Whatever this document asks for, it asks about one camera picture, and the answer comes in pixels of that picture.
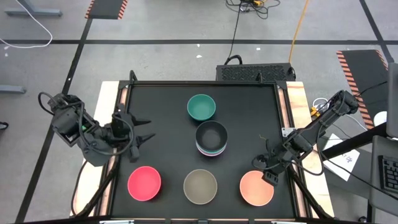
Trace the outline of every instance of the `teal bowl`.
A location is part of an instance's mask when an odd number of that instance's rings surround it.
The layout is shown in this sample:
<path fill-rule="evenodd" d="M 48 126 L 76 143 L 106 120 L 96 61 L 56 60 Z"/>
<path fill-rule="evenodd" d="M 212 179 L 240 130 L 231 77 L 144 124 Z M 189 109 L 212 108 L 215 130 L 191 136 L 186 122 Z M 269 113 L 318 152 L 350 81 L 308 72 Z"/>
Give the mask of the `teal bowl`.
<path fill-rule="evenodd" d="M 188 114 L 197 121 L 206 121 L 216 112 L 216 103 L 212 97 L 197 94 L 191 97 L 187 104 Z"/>

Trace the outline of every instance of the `gray bowl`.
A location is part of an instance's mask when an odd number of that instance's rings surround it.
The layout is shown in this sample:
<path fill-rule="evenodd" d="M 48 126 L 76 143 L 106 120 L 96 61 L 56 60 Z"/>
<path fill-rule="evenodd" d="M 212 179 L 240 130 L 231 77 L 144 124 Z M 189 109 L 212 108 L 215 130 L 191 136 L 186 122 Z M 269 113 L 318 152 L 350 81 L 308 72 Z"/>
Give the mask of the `gray bowl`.
<path fill-rule="evenodd" d="M 217 193 L 217 180 L 211 172 L 204 169 L 193 170 L 184 180 L 184 194 L 194 204 L 211 202 Z"/>

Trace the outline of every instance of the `concrete floor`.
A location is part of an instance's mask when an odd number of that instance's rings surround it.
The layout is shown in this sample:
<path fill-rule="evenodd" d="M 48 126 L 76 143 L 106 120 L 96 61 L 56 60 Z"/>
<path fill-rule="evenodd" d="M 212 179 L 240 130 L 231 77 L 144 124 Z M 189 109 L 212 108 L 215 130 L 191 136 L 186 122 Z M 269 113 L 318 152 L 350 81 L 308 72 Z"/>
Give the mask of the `concrete floor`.
<path fill-rule="evenodd" d="M 39 18 L 54 39 L 78 40 L 83 32 L 90 0 L 32 0 L 36 6 L 59 8 L 60 18 Z M 366 0 L 384 40 L 398 40 L 398 2 Z M 271 8 L 268 20 L 241 14 L 237 39 L 290 40 L 304 0 L 285 0 Z M 0 10 L 14 7 L 0 2 Z M 33 20 L 0 12 L 3 39 L 47 39 Z M 236 13 L 223 0 L 130 1 L 121 21 L 94 20 L 88 39 L 231 39 Z M 298 35 L 300 40 L 376 40 L 357 0 L 310 1 Z M 40 49 L 12 49 L 0 45 L 1 84 L 23 85 L 25 95 L 0 95 L 0 120 L 10 123 L 0 134 L 0 223 L 14 222 L 42 148 L 51 117 L 44 113 L 37 94 L 62 90 L 77 45 L 52 44 Z M 128 79 L 133 69 L 140 80 L 214 80 L 215 68 L 224 63 L 229 44 L 85 45 L 69 93 L 78 95 L 94 113 L 102 81 Z M 378 49 L 378 45 L 296 45 L 292 65 L 303 81 L 308 102 L 349 90 L 337 50 Z M 398 58 L 398 46 L 389 45 Z M 289 45 L 237 44 L 233 53 L 244 63 L 286 62 Z M 362 130 L 341 118 L 337 125 L 350 135 Z M 333 127 L 329 132 L 343 138 Z M 66 218 L 76 175 L 81 166 L 79 148 L 69 148 L 54 136 L 47 160 L 26 216 L 26 221 Z M 336 217 L 357 220 L 366 214 L 366 200 L 329 185 Z M 398 218 L 378 211 L 376 221 L 397 223 Z"/>

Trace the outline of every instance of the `white paper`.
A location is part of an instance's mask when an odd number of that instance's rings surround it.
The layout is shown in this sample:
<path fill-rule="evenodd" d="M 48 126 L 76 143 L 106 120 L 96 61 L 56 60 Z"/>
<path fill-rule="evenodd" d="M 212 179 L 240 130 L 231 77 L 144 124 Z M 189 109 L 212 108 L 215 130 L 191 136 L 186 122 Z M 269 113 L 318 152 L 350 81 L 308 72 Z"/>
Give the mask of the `white paper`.
<path fill-rule="evenodd" d="M 340 142 L 342 142 L 343 140 L 341 140 L 339 137 L 337 137 L 335 134 L 332 134 L 325 146 L 325 149 L 328 149 L 332 146 L 334 146 L 335 144 L 338 144 Z M 356 161 L 358 160 L 359 157 L 359 152 L 355 149 L 351 150 L 350 152 L 344 153 L 340 156 L 336 156 L 332 159 L 330 159 L 330 161 L 334 162 L 335 164 L 344 167 L 346 170 L 352 172 L 355 166 Z M 349 178 L 349 173 L 347 173 L 345 170 L 335 166 L 334 164 L 332 164 L 329 161 L 324 161 L 323 164 L 325 165 L 325 167 L 327 169 L 329 169 L 330 171 L 334 172 L 336 175 L 338 175 L 339 177 L 341 177 L 342 179 L 344 179 L 345 181 L 348 181 Z"/>

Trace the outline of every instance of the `white cable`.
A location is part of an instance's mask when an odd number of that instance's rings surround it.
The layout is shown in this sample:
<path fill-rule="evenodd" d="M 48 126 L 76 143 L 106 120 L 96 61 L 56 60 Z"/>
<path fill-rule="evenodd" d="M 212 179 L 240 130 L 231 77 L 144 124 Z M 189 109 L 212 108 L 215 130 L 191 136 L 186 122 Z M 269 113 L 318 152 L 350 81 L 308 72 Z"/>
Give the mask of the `white cable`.
<path fill-rule="evenodd" d="M 33 16 L 32 16 L 32 14 L 25 8 L 25 6 L 23 6 L 18 0 L 15 0 L 21 7 L 23 7 L 24 9 L 25 9 L 25 11 L 28 13 L 28 15 L 30 15 L 30 17 L 34 20 L 34 21 L 36 21 L 36 23 L 38 23 L 38 25 L 40 25 L 41 27 L 43 27 L 43 29 L 45 29 L 45 31 L 47 31 L 49 34 L 50 34 L 50 40 L 49 40 L 49 42 L 48 43 L 46 43 L 45 45 L 35 45 L 35 46 L 15 46 L 15 45 L 12 45 L 12 44 L 8 44 L 7 42 L 5 42 L 2 38 L 0 38 L 0 41 L 1 42 L 3 42 L 3 43 L 5 43 L 6 45 L 8 45 L 8 46 L 10 46 L 10 47 L 15 47 L 15 48 L 18 48 L 18 49 L 32 49 L 32 48 L 36 48 L 36 47 L 46 47 L 46 46 L 48 46 L 50 43 L 51 43 L 51 41 L 52 41 L 52 34 L 50 33 L 50 31 L 48 30 L 48 29 L 46 29 L 41 23 L 39 23 Z"/>
<path fill-rule="evenodd" d="M 349 118 L 353 119 L 355 122 L 357 122 L 365 131 L 367 131 L 368 129 L 366 129 L 357 119 L 355 119 L 353 116 L 346 114 Z"/>
<path fill-rule="evenodd" d="M 315 107 L 315 102 L 318 101 L 318 100 L 325 100 L 325 103 L 328 101 L 326 98 L 322 98 L 322 97 L 316 98 L 316 99 L 312 102 L 312 106 L 313 106 L 313 107 Z"/>

